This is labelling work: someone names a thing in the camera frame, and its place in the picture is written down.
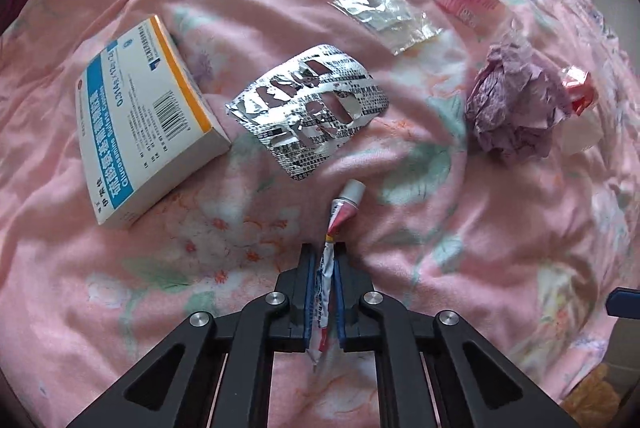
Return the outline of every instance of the torn foil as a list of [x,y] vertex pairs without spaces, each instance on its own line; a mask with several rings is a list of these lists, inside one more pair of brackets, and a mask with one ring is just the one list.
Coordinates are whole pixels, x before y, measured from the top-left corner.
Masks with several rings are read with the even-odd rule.
[[387,106],[359,62],[323,44],[258,78],[227,104],[227,113],[300,180]]

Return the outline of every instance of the white box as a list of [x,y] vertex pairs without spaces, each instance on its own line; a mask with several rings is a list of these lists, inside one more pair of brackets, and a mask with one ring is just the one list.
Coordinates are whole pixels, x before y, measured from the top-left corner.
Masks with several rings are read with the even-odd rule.
[[122,228],[229,149],[157,15],[97,55],[76,90],[78,137],[98,224]]

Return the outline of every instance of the orange stripe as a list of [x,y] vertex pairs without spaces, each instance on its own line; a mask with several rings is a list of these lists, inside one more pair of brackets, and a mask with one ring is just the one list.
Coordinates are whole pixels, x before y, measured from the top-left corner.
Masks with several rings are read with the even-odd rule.
[[157,15],[151,17],[151,26],[156,32],[156,37],[158,38],[158,42],[160,43],[160,47],[164,53],[166,61],[169,64],[169,69],[171,69],[171,72],[174,74],[175,80],[178,82],[178,87],[180,87],[180,91],[182,92],[184,99],[187,100],[187,105],[193,113],[193,117],[196,118],[202,132],[210,131],[211,122],[202,110],[200,102],[196,100],[196,96],[193,94],[193,90],[189,87],[189,82],[187,81],[187,78],[184,77],[182,69],[178,66],[174,52],[169,47],[169,42],[160,28],[160,20]]

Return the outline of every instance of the triangular cutout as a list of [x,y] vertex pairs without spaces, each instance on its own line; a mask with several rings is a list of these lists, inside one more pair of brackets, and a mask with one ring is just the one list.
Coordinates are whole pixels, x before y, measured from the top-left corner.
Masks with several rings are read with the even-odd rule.
[[164,398],[174,381],[175,371],[184,355],[184,345],[177,344],[169,349],[156,363],[127,389],[124,397],[149,410],[162,408]]
[[462,345],[487,408],[497,410],[522,399],[522,390],[473,342]]

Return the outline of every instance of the empty blister pack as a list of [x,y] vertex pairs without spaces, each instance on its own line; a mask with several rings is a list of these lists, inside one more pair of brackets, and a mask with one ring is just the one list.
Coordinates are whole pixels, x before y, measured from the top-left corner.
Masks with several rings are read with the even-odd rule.
[[329,4],[367,26],[393,55],[442,31],[405,0],[331,0]]
[[228,113],[304,179],[388,106],[367,70],[323,44],[274,67],[227,104]]

